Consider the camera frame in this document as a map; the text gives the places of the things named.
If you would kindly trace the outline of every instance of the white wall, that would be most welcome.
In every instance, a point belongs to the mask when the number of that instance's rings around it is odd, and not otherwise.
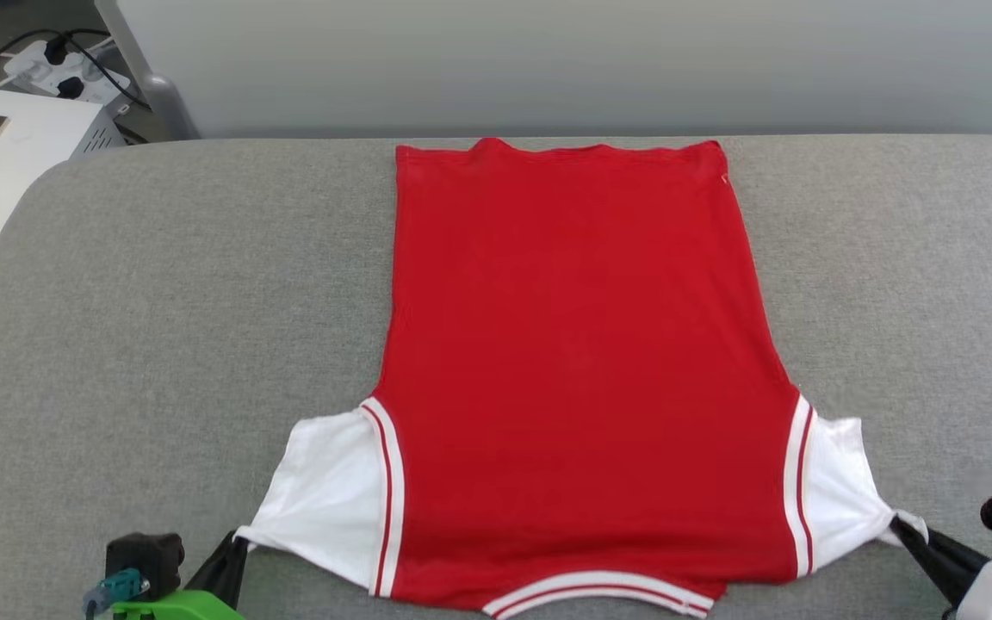
[[[992,133],[987,0],[108,3],[206,137]]]

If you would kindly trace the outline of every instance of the power strip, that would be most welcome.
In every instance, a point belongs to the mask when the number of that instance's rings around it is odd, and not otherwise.
[[[12,76],[14,86],[21,90],[30,91],[35,95],[47,95],[75,99],[78,102],[100,103],[110,116],[121,116],[129,111],[127,97],[114,87],[101,71],[97,70],[86,56],[79,52],[71,52],[59,65],[48,63],[44,56],[46,40],[35,40],[30,46],[9,59],[3,70]],[[106,70],[109,75],[121,84],[122,88],[129,87],[130,79],[114,71]],[[78,83],[70,82],[78,78]],[[75,96],[64,96],[62,91],[74,84],[82,90]]]

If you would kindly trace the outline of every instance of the jersey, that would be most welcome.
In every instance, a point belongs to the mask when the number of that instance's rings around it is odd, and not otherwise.
[[[705,616],[731,581],[794,580],[885,530],[858,421],[816,417],[779,361],[716,142],[486,139],[401,146],[397,166],[381,379],[334,431],[353,449],[316,474],[284,462],[240,535],[414,604]],[[330,446],[323,427],[294,429],[287,459]],[[339,517],[375,533],[361,553],[299,521],[340,462],[362,464],[344,492],[362,516]]]

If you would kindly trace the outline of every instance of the gray couch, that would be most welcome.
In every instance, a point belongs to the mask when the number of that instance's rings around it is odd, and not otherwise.
[[[992,494],[992,137],[721,142],[792,378],[823,416],[863,417],[887,501],[992,554],[977,517]],[[181,533],[189,577],[255,514],[292,424],[369,393],[389,315],[393,146],[134,146],[33,184],[0,239],[0,617],[75,615],[105,542],[133,530]],[[945,607],[904,550],[871,544],[794,584],[734,586],[712,617]],[[270,550],[251,554],[240,610],[469,617],[370,599]],[[583,599],[525,617],[670,613]]]

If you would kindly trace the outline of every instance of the red fabric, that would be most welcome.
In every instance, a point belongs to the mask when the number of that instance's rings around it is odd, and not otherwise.
[[[720,597],[796,577],[772,344],[716,142],[397,151],[374,396],[405,497],[391,596],[480,609],[580,570]]]

